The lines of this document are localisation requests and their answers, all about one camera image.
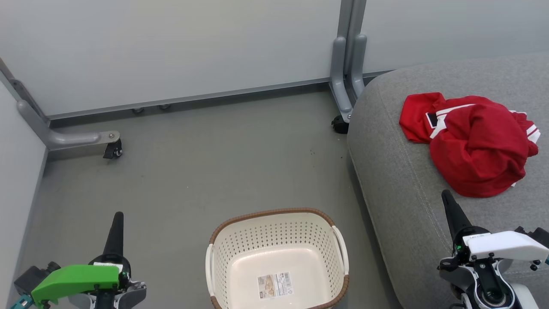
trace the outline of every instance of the red jersey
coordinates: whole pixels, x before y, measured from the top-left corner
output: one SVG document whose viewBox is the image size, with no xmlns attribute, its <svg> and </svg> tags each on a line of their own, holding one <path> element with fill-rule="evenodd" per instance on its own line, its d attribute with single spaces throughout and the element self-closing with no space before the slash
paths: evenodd
<svg viewBox="0 0 549 309">
<path fill-rule="evenodd" d="M 438 92 L 408 96 L 399 123 L 409 140 L 430 144 L 448 184 L 470 197 L 497 195 L 522 179 L 541 135 L 526 113 L 485 97 L 446 100 Z"/>
</svg>

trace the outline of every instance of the basket handle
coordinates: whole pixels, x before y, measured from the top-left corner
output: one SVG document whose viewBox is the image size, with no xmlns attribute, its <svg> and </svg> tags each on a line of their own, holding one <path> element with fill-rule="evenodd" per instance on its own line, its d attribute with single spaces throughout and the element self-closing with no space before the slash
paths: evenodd
<svg viewBox="0 0 549 309">
<path fill-rule="evenodd" d="M 332 226 L 334 230 L 335 238 L 338 240 L 339 246 L 337 247 L 341 260 L 343 261 L 343 271 L 346 275 L 349 274 L 349 255 L 347 254 L 347 247 L 345 246 L 345 240 L 343 240 L 343 235 L 335 225 Z"/>
<path fill-rule="evenodd" d="M 214 262 L 212 260 L 212 251 L 214 250 L 214 245 L 210 244 L 208 246 L 208 250 L 206 250 L 206 283 L 208 285 L 208 292 L 210 293 L 210 296 L 214 295 L 214 279 L 211 276 L 211 270 L 214 267 Z"/>
</svg>

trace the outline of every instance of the sofa seam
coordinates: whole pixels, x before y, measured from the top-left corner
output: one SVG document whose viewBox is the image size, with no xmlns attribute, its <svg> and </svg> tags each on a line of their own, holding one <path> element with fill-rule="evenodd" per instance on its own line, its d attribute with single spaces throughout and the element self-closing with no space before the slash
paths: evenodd
<svg viewBox="0 0 549 309">
<path fill-rule="evenodd" d="M 379 90 L 379 84 L 376 84 L 376 91 L 377 91 L 378 97 L 381 101 L 381 104 L 383 106 L 383 109 L 385 111 L 385 115 L 389 118 L 389 124 L 391 126 L 391 129 L 392 129 L 393 133 L 395 133 L 395 136 L 396 136 L 397 130 L 395 129 L 395 126 L 394 126 L 393 122 L 390 119 L 389 112 L 387 110 L 387 107 L 385 105 L 383 97 L 381 96 L 381 92 Z M 431 224 L 435 228 L 435 232 L 436 232 L 437 236 L 439 237 L 442 245 L 447 249 L 451 249 L 452 245 L 450 244 L 450 242 L 448 241 L 448 239 L 446 238 L 446 236 L 444 236 L 444 233 L 442 232 L 442 226 L 440 225 L 440 222 L 438 221 L 438 219 L 436 218 L 436 216 L 434 214 L 433 208 L 432 208 L 429 200 L 426 197 L 425 191 L 423 190 L 423 186 L 419 182 L 419 178 L 417 176 L 416 169 L 414 169 L 413 165 L 410 162 L 410 157 L 408 155 L 408 152 L 406 151 L 406 148 L 404 147 L 404 143 L 402 143 L 402 141 L 400 139 L 398 139 L 397 143 L 398 143 L 398 146 L 399 146 L 400 150 L 404 153 L 404 155 L 406 157 L 406 164 L 408 165 L 408 167 L 410 167 L 410 169 L 413 172 L 412 179 L 414 181 L 414 185 L 416 186 L 416 188 L 419 189 L 419 193 L 420 193 L 421 197 L 423 198 L 423 200 L 427 202 L 427 204 L 425 204 L 425 202 L 422 201 L 421 204 L 423 205 L 423 209 L 425 210 L 427 216 L 429 217 L 429 221 L 431 222 Z"/>
<path fill-rule="evenodd" d="M 536 273 L 536 274 L 530 274 L 530 275 L 511 276 L 511 277 L 508 278 L 508 279 L 520 279 L 520 278 L 528 278 L 528 277 L 539 277 L 539 276 L 541 276 L 541 275 L 544 275 L 544 274 Z"/>
<path fill-rule="evenodd" d="M 349 145 L 349 139 L 347 139 L 347 148 L 349 149 L 349 155 L 351 157 L 351 162 L 352 162 L 352 165 L 353 165 L 353 168 L 356 166 L 355 165 L 355 159 L 352 155 L 352 150 L 351 150 L 351 147 Z M 405 305 L 403 305 L 403 303 L 400 301 L 400 297 L 399 297 L 399 294 L 396 292 L 395 290 L 395 287 L 393 285 L 393 275 L 391 274 L 391 271 L 389 270 L 389 267 L 387 267 L 387 261 L 386 261 L 386 258 L 385 258 L 385 253 L 384 253 L 384 250 L 383 250 L 383 247 L 381 245 L 381 242 L 379 241 L 378 239 L 378 232 L 377 232 L 377 229 L 376 229 L 376 224 L 372 218 L 372 214 L 370 212 L 370 208 L 368 206 L 368 198 L 366 197 L 366 194 L 364 193 L 364 191 L 362 190 L 362 180 L 360 178 L 360 175 L 359 173 L 356 173 L 356 177 L 358 178 L 358 184 L 360 185 L 360 190 L 362 191 L 362 197 L 364 198 L 364 202 L 366 203 L 366 211 L 368 212 L 368 216 L 370 217 L 370 220 L 372 221 L 372 227 L 373 227 L 373 230 L 374 230 L 374 233 L 376 235 L 376 239 L 377 239 L 377 243 L 378 243 L 378 246 L 379 246 L 379 251 L 381 253 L 381 257 L 383 259 L 383 263 L 385 264 L 385 269 L 387 270 L 387 275 L 389 276 L 389 281 L 391 282 L 391 286 L 393 287 L 393 292 L 395 293 L 395 296 L 396 296 L 396 299 L 399 301 L 399 304 L 406 308 Z"/>
<path fill-rule="evenodd" d="M 510 275 L 510 274 L 525 274 L 525 273 L 531 273 L 532 271 L 520 271 L 520 272 L 505 272 L 503 274 L 505 275 Z M 535 274 L 532 274 L 532 275 L 542 275 L 542 273 L 546 273 L 546 272 L 549 272 L 549 268 L 544 268 L 544 269 L 538 269 L 538 271 L 535 273 Z M 515 278 L 521 278 L 522 276 L 515 276 L 515 275 L 512 275 L 510 277 L 515 277 Z"/>
</svg>

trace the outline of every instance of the gray sofa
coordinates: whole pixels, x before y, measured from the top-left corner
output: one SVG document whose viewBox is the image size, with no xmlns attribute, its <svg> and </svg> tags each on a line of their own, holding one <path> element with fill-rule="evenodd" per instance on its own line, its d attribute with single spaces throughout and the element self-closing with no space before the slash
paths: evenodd
<svg viewBox="0 0 549 309">
<path fill-rule="evenodd" d="M 405 309 L 448 308 L 456 302 L 438 275 L 451 255 L 440 198 L 450 189 L 429 156 L 429 146 L 406 140 L 399 117 L 406 96 L 442 92 L 446 98 L 485 96 L 527 112 L 541 131 L 540 152 L 528 159 L 526 177 L 491 198 L 454 191 L 472 224 L 491 232 L 549 229 L 549 53 L 431 63 L 383 74 L 358 99 L 348 143 L 362 192 L 396 295 Z M 530 288 L 540 308 L 549 308 L 549 267 L 533 272 L 515 262 L 508 282 Z"/>
</svg>

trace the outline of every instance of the laundry basket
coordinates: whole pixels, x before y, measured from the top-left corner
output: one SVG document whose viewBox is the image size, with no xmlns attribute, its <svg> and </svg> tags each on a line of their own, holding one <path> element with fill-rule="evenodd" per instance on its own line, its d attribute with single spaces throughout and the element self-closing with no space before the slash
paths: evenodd
<svg viewBox="0 0 549 309">
<path fill-rule="evenodd" d="M 215 309 L 325 309 L 349 285 L 349 258 L 334 222 L 289 208 L 223 222 L 206 252 Z"/>
</svg>

